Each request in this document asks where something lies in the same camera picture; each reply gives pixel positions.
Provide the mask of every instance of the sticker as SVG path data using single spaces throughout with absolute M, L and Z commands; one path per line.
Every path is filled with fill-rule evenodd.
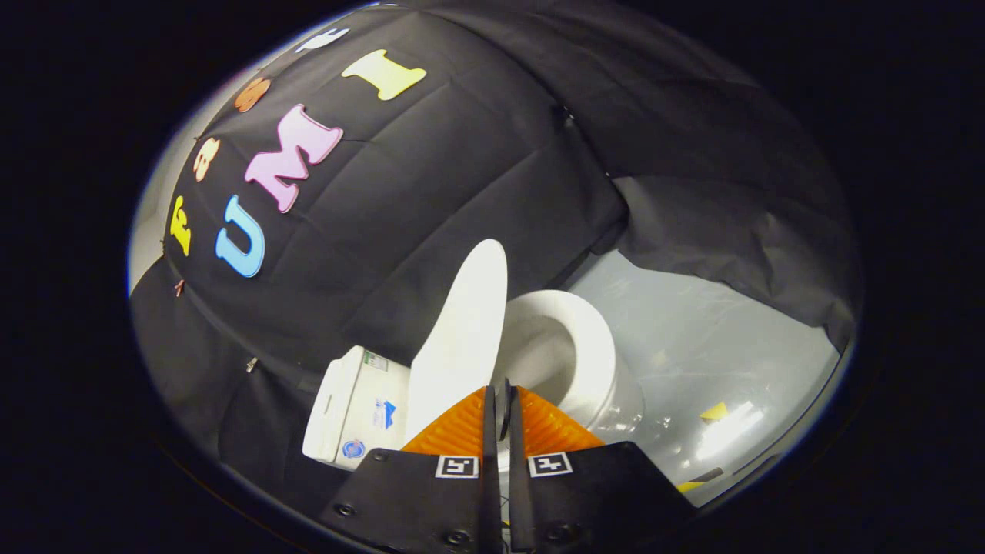
M 366 453 L 366 445 L 362 441 L 349 441 L 342 445 L 342 455 L 345 457 L 362 457 Z
M 389 363 L 387 362 L 386 358 L 376 356 L 375 354 L 369 352 L 368 350 L 366 350 L 365 355 L 362 357 L 362 362 L 367 366 L 377 368 L 378 370 L 384 372 L 386 371 L 387 366 L 389 366 Z
M 249 237 L 249 252 L 244 252 L 230 241 L 226 228 L 219 229 L 216 237 L 216 256 L 224 259 L 237 273 L 250 278 L 260 271 L 265 248 L 263 230 L 246 210 L 239 206 L 239 196 L 233 195 L 226 204 L 226 222 L 235 223 Z
M 243 92 L 239 93 L 236 100 L 232 105 L 236 106 L 239 111 L 249 111 L 261 98 L 263 95 L 267 94 L 270 89 L 270 79 L 264 79 L 259 77 L 254 79 Z
M 571 469 L 571 462 L 568 461 L 567 454 L 564 452 L 532 455 L 527 460 L 530 465 L 531 477 L 551 477 L 574 472 Z
M 202 148 L 198 149 L 198 154 L 195 156 L 195 163 L 191 166 L 191 170 L 195 172 L 195 180 L 202 182 L 202 179 L 205 178 L 205 173 L 209 171 L 209 164 L 212 163 L 212 159 L 219 152 L 221 142 L 217 138 L 210 138 L 205 141 Z
M 302 44 L 301 46 L 299 46 L 297 48 L 297 50 L 295 50 L 295 52 L 300 52 L 302 50 L 314 50 L 314 49 L 320 48 L 322 46 L 327 46 L 327 45 L 331 44 L 332 42 L 335 42 L 336 40 L 338 40 L 339 38 L 341 38 L 342 35 L 344 35 L 344 34 L 346 34 L 348 32 L 349 32 L 348 29 L 342 29 L 341 31 L 338 31 L 337 33 L 336 33 L 336 30 L 335 29 L 330 29 L 330 30 L 326 31 L 325 33 L 322 33 L 321 35 L 315 35 L 315 36 L 309 38 L 307 40 L 307 42 L 305 42 L 304 44 Z
M 476 455 L 441 455 L 437 459 L 438 479 L 478 479 L 479 457 Z
M 277 200 L 277 209 L 287 213 L 297 199 L 297 185 L 281 180 L 307 179 L 308 169 L 298 150 L 308 155 L 313 166 L 320 164 L 342 140 L 342 129 L 328 128 L 304 113 L 304 104 L 291 108 L 277 124 L 280 152 L 261 152 L 246 168 L 247 182 L 256 181 Z
M 688 482 L 685 482 L 685 483 L 681 483 L 680 485 L 677 486 L 677 489 L 679 491 L 681 491 L 682 493 L 685 493 L 685 492 L 690 491 L 690 490 L 694 490 L 697 487 L 700 487 L 701 485 L 703 485 L 703 484 L 707 483 L 708 481 L 714 479 L 715 477 L 718 477 L 722 473 L 724 473 L 724 471 L 722 471 L 722 468 L 721 467 L 716 467 L 716 468 L 712 469 L 711 471 L 708 471 L 707 473 L 705 473 L 703 475 L 700 475 L 698 477 L 694 477 L 691 481 L 688 481 Z
M 725 402 L 719 402 L 701 414 L 701 420 L 704 423 L 714 423 L 727 415 L 729 415 L 729 410 L 725 407 Z
M 356 60 L 342 72 L 343 77 L 362 77 L 379 91 L 376 96 L 388 101 L 410 89 L 427 75 L 421 68 L 408 69 L 386 57 L 386 50 L 376 50 Z
M 397 411 L 397 406 L 388 400 L 376 398 L 376 409 L 372 414 L 372 424 L 380 429 L 389 429 L 393 425 L 393 412 Z
M 171 225 L 168 231 L 181 244 L 181 251 L 185 256 L 188 255 L 188 248 L 191 246 L 191 229 L 188 229 L 188 216 L 181 209 L 184 206 L 184 196 L 174 199 L 174 211 L 171 212 Z

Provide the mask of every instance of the black fabric backdrop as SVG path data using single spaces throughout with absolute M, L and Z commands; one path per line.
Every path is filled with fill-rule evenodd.
M 174 194 L 190 253 L 164 230 L 164 258 L 131 305 L 155 384 L 203 448 L 319 512 L 345 476 L 300 454 L 328 363 L 360 344 L 409 364 L 485 238 L 506 249 L 510 298 L 618 247 L 823 325 L 844 347 L 861 289 L 837 183 L 741 71 L 624 8 L 408 5 L 359 11 L 326 27 L 351 29 L 338 41 L 271 63 L 267 95 L 246 113 L 230 99 L 202 133 L 222 140 L 206 179 L 191 170 L 197 146 L 186 161 Z M 339 77 L 377 48 L 427 76 L 386 103 Z M 243 173 L 280 150 L 277 123 L 295 104 L 345 135 L 281 214 Z M 233 194 L 266 239 L 250 279 L 215 255 Z

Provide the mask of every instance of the pink letter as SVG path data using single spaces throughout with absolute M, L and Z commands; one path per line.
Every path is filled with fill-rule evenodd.
M 277 125 L 281 139 L 280 152 L 261 152 L 253 157 L 246 168 L 246 181 L 255 180 L 277 199 L 277 209 L 283 214 L 294 206 L 297 185 L 286 184 L 280 177 L 307 178 L 307 166 L 298 150 L 308 155 L 313 166 L 321 163 L 342 139 L 342 129 L 329 129 L 304 113 L 304 105 L 298 104 L 288 111 Z

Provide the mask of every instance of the white toilet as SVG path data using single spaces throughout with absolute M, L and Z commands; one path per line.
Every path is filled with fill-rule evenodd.
M 563 291 L 506 302 L 506 277 L 502 245 L 480 242 L 410 368 L 361 346 L 333 361 L 308 419 L 304 455 L 355 469 L 370 450 L 399 450 L 459 400 L 503 379 L 549 400 L 602 441 L 629 439 L 642 418 L 642 394 L 602 316 Z M 508 445 L 499 443 L 503 472 Z
M 506 304 L 492 382 L 509 379 L 538 394 L 606 443 L 631 438 L 643 395 L 587 301 L 565 291 L 536 291 Z M 509 440 L 499 443 L 509 467 Z

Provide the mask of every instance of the letter u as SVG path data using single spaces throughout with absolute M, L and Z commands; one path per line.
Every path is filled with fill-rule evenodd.
M 263 265 L 263 230 L 256 223 L 246 210 L 239 206 L 239 197 L 235 194 L 226 204 L 226 222 L 235 223 L 249 237 L 249 252 L 243 252 L 230 241 L 227 236 L 226 228 L 219 229 L 219 236 L 216 237 L 216 256 L 224 259 L 240 275 L 250 278 L 260 271 Z

